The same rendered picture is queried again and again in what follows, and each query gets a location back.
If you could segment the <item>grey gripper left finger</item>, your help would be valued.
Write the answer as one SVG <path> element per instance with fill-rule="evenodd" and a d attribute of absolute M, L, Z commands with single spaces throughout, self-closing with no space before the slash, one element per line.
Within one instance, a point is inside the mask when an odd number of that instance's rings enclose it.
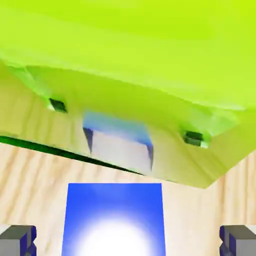
<path fill-rule="evenodd" d="M 0 224 L 0 256 L 37 256 L 34 225 Z"/>

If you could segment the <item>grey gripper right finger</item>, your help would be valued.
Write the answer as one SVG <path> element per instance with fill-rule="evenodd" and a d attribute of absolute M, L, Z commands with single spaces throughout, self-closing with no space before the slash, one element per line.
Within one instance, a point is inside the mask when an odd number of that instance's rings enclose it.
<path fill-rule="evenodd" d="M 256 256 L 256 225 L 222 225 L 219 256 Z"/>

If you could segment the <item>small blue cube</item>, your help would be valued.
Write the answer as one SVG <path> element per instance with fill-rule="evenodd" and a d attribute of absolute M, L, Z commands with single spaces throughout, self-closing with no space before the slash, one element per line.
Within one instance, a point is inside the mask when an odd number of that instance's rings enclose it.
<path fill-rule="evenodd" d="M 61 256 L 166 256 L 160 183 L 70 183 Z"/>

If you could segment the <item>large lime green box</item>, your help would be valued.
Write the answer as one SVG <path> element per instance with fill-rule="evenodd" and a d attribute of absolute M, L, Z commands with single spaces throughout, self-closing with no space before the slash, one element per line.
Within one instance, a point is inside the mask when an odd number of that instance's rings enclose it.
<path fill-rule="evenodd" d="M 0 142 L 207 188 L 256 150 L 256 0 L 0 0 Z"/>

